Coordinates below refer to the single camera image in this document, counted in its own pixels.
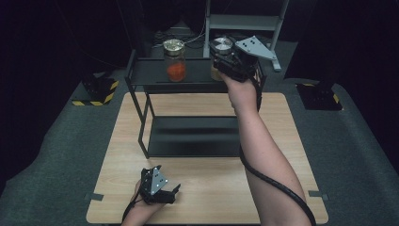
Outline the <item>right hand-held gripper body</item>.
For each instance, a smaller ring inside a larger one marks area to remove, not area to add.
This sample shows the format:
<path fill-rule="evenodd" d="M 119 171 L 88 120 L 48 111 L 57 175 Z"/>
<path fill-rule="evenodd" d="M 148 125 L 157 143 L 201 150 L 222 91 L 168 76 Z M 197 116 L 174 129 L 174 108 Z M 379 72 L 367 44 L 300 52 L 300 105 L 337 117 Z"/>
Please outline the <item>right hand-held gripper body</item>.
<path fill-rule="evenodd" d="M 231 50 L 231 74 L 228 77 L 241 83 L 247 81 L 255 74 L 260 58 L 268 60 L 276 58 L 256 36 L 236 41 L 233 47 L 240 48 L 244 57 L 242 60 L 237 60 L 233 57 Z"/>

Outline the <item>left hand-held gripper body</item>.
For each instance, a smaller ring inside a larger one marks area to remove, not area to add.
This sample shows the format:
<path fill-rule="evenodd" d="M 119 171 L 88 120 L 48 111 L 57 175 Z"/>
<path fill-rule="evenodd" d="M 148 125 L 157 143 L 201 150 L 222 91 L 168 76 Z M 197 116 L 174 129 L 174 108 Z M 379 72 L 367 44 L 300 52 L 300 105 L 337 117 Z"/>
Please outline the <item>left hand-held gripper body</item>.
<path fill-rule="evenodd" d="M 163 190 L 168 183 L 168 179 L 161 171 L 152 171 L 151 169 L 143 169 L 141 171 L 141 186 L 139 193 L 146 203 L 174 203 L 176 194 Z"/>

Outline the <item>glass jar with orange powder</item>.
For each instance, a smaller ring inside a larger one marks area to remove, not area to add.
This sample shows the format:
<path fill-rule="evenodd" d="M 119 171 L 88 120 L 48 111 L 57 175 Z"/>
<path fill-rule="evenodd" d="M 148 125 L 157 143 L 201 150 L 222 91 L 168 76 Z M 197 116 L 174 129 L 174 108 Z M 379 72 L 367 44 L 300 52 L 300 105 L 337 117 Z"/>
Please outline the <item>glass jar with orange powder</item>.
<path fill-rule="evenodd" d="M 182 40 L 170 39 L 163 42 L 164 60 L 170 81 L 181 82 L 185 79 L 185 46 Z"/>

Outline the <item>black metal shelf rack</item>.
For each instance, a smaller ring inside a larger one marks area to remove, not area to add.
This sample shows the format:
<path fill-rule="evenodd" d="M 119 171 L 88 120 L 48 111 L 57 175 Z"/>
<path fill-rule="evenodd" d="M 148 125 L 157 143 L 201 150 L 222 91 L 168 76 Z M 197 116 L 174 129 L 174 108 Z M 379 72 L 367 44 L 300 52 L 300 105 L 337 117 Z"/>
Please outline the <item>black metal shelf rack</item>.
<path fill-rule="evenodd" d="M 211 78 L 209 58 L 189 58 L 182 82 L 168 80 L 162 58 L 130 55 L 125 81 L 140 121 L 137 142 L 150 157 L 236 157 L 237 119 L 223 111 L 226 86 Z"/>

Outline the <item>person's left hand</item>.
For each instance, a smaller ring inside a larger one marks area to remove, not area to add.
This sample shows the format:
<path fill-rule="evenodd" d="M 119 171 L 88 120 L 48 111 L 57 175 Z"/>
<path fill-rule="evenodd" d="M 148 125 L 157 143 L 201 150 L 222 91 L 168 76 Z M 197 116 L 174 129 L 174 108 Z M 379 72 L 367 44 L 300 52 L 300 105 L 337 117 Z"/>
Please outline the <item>person's left hand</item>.
<path fill-rule="evenodd" d="M 135 194 L 133 195 L 132 201 L 135 203 L 135 210 L 147 211 L 147 212 L 157 212 L 161 210 L 166 205 L 164 203 L 146 203 L 143 201 L 139 193 L 141 186 L 141 181 L 136 183 Z"/>

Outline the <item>person's right hand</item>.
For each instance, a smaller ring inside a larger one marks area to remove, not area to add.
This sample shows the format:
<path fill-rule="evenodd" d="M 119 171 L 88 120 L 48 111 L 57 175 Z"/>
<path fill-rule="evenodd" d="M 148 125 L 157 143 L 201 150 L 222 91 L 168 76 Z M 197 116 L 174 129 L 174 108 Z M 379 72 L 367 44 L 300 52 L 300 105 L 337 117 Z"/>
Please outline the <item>person's right hand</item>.
<path fill-rule="evenodd" d="M 251 81 L 240 83 L 222 73 L 221 78 L 228 89 L 231 106 L 236 114 L 257 112 L 257 92 Z"/>

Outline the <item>grey metal stand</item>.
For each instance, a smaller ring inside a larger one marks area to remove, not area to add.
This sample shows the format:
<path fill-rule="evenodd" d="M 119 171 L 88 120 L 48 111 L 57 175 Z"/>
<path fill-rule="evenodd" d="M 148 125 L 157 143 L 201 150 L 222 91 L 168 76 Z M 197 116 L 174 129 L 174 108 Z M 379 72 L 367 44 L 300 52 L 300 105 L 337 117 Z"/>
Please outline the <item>grey metal stand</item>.
<path fill-rule="evenodd" d="M 279 32 L 284 22 L 285 13 L 290 0 L 282 0 L 281 9 L 278 16 L 261 16 L 261 15 L 223 15 L 211 13 L 211 0 L 206 0 L 205 10 L 205 40 L 203 46 L 203 56 L 210 56 L 209 40 L 210 31 L 212 29 L 228 29 L 228 30 L 258 30 L 272 31 L 273 37 L 270 43 L 266 44 L 267 53 L 275 72 L 281 71 L 281 66 L 275 47 L 279 38 Z"/>

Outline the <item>grey tape strip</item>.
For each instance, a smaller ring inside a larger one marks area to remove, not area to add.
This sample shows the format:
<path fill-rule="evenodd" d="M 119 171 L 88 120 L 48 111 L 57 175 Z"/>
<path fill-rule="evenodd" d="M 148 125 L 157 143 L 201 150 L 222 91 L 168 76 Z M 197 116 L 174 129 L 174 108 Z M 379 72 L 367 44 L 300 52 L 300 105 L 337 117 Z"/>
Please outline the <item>grey tape strip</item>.
<path fill-rule="evenodd" d="M 97 194 L 97 193 L 93 193 L 93 192 L 88 192 L 85 194 L 84 199 L 88 200 L 88 201 L 99 201 L 101 202 L 104 198 L 103 194 Z"/>
<path fill-rule="evenodd" d="M 310 197 L 318 197 L 318 198 L 321 198 L 323 201 L 329 201 L 328 194 L 325 194 L 321 191 L 309 190 L 308 193 L 309 193 Z"/>

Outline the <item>black yellow striped stand base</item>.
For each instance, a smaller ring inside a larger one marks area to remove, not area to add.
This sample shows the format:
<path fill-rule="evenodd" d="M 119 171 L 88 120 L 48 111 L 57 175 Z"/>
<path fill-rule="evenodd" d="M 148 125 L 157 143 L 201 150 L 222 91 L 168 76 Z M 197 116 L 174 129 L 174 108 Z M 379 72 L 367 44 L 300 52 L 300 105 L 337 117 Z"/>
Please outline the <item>black yellow striped stand base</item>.
<path fill-rule="evenodd" d="M 297 84 L 301 101 L 308 110 L 340 111 L 343 106 L 331 89 L 321 89 L 314 84 Z"/>
<path fill-rule="evenodd" d="M 114 78 L 92 75 L 78 85 L 72 94 L 72 104 L 75 106 L 108 105 L 114 97 L 118 84 L 119 81 Z"/>

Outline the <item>grey felt mat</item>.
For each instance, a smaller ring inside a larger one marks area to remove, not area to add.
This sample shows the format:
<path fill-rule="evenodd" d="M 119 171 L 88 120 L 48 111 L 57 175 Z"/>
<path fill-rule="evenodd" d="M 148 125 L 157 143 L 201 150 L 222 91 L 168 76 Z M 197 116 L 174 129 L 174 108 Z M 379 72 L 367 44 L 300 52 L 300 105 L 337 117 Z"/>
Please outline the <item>grey felt mat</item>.
<path fill-rule="evenodd" d="M 304 108 L 292 81 L 269 64 L 266 88 L 285 95 L 316 182 L 328 196 L 327 226 L 399 226 L 399 175 L 366 120 L 341 87 L 343 111 Z M 88 226 L 93 191 L 120 100 L 109 106 L 64 104 L 33 163 L 0 197 L 6 226 Z"/>

